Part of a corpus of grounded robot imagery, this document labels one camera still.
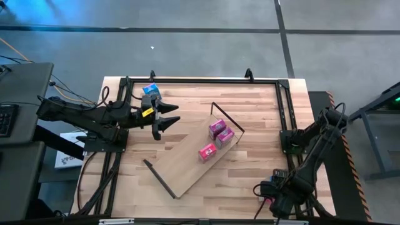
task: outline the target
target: keyboard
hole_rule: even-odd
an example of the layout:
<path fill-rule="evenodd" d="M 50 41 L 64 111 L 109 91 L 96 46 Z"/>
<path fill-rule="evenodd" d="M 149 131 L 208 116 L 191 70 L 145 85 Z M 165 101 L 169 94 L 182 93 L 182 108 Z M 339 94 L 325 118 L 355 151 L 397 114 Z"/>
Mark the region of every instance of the keyboard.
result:
<path fill-rule="evenodd" d="M 16 104 L 0 106 L 0 138 L 8 138 L 11 135 L 18 107 Z"/>

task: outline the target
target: wooden board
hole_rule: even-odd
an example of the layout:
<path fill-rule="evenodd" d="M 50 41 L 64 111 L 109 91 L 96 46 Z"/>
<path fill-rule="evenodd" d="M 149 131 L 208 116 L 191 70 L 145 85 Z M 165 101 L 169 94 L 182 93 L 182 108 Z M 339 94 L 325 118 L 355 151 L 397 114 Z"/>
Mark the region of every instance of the wooden board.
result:
<path fill-rule="evenodd" d="M 214 115 L 208 116 L 199 127 L 193 129 L 189 135 L 153 165 L 153 168 L 177 198 L 180 198 L 239 141 L 234 136 L 232 141 L 223 148 L 218 149 L 215 156 L 210 160 L 205 163 L 201 162 L 198 151 L 209 143 L 214 142 L 208 134 L 208 126 L 216 121 L 218 119 Z"/>
<path fill-rule="evenodd" d="M 104 78 L 103 86 L 110 87 L 109 100 L 116 99 L 120 78 Z M 314 122 L 306 82 L 303 79 L 289 79 L 289 84 L 297 126 L 304 129 Z M 134 94 L 140 96 L 145 85 L 147 84 L 135 84 Z M 287 169 L 286 157 L 281 152 L 278 135 L 281 123 L 275 87 L 268 84 L 158 86 L 165 103 L 179 105 L 178 110 L 163 116 L 181 116 L 181 120 L 168 128 L 160 141 L 153 139 L 150 127 L 129 131 L 127 149 L 122 155 L 119 169 L 112 216 L 252 219 L 260 206 L 252 192 L 253 186 L 268 178 L 273 169 Z M 143 159 L 156 163 L 209 116 L 209 106 L 213 101 L 235 118 L 246 132 L 240 142 L 180 199 L 172 199 L 144 165 Z M 288 115 L 285 98 L 283 103 Z M 134 99 L 132 105 L 138 106 L 139 102 Z M 104 154 L 98 153 L 85 170 L 79 190 L 82 205 L 98 187 L 103 161 Z M 335 214 L 323 165 L 317 173 L 317 178 L 318 199 L 330 213 Z M 107 202 L 108 191 L 104 196 L 103 205 Z M 76 211 L 75 201 L 71 212 Z M 258 218 L 273 218 L 268 206 L 261 210 Z"/>

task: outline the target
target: blue box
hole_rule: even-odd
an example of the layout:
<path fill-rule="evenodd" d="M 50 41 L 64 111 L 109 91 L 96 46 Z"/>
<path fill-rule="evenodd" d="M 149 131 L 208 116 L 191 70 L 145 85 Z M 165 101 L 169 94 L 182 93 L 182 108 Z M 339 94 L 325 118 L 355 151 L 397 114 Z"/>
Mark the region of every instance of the blue box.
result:
<path fill-rule="evenodd" d="M 158 90 L 157 84 L 156 83 L 152 83 L 149 84 L 148 86 L 143 88 L 143 91 L 145 94 L 156 94 L 158 99 L 162 99 L 160 91 Z"/>

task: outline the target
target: small box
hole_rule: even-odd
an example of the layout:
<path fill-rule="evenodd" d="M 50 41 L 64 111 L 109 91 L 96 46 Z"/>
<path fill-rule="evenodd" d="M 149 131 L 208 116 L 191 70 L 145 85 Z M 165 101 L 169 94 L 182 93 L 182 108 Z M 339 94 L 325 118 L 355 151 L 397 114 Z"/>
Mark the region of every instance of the small box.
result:
<path fill-rule="evenodd" d="M 202 162 L 211 159 L 217 153 L 217 147 L 213 143 L 209 143 L 206 147 L 199 151 L 199 158 Z"/>
<path fill-rule="evenodd" d="M 217 122 L 213 123 L 209 127 L 209 134 L 212 140 L 215 140 L 217 138 L 217 135 L 221 133 L 223 130 L 226 128 L 226 123 L 220 119 Z"/>
<path fill-rule="evenodd" d="M 217 135 L 217 139 L 215 141 L 215 145 L 221 149 L 225 145 L 227 145 L 230 141 L 232 141 L 235 132 L 230 127 L 227 127 L 223 132 Z"/>
<path fill-rule="evenodd" d="M 156 94 L 158 99 L 162 99 L 160 91 L 158 90 L 157 84 L 156 83 L 152 83 L 149 84 L 148 86 L 143 88 L 143 91 L 145 94 Z"/>

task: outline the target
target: wooden table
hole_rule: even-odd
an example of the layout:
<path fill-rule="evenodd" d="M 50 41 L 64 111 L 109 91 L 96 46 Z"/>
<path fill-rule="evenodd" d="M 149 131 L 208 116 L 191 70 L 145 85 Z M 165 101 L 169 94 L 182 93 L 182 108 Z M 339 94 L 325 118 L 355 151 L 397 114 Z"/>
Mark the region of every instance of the wooden table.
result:
<path fill-rule="evenodd" d="M 105 77 L 109 100 L 115 100 L 120 77 Z M 304 79 L 289 79 L 294 113 L 298 128 L 314 122 Z M 134 95 L 143 94 L 146 84 L 134 84 Z M 281 122 L 274 85 L 270 84 L 157 84 L 165 103 L 179 109 L 164 117 L 181 116 L 181 120 L 155 141 L 151 128 L 131 129 L 126 152 L 119 169 L 113 217 L 130 218 L 225 218 L 252 219 L 260 206 L 253 186 L 271 176 L 273 169 L 287 169 L 281 152 Z M 180 199 L 173 199 L 144 165 L 143 159 L 155 163 L 175 144 L 209 116 L 212 102 L 219 104 L 246 132 L 240 142 L 229 150 Z M 283 98 L 286 115 L 286 98 Z M 138 106 L 137 100 L 132 105 Z M 82 177 L 82 205 L 98 187 L 104 153 L 97 154 Z M 318 199 L 335 214 L 325 167 L 317 173 Z M 105 191 L 103 209 L 107 201 Z M 76 201 L 72 213 L 77 211 Z M 258 218 L 271 219 L 267 207 Z"/>

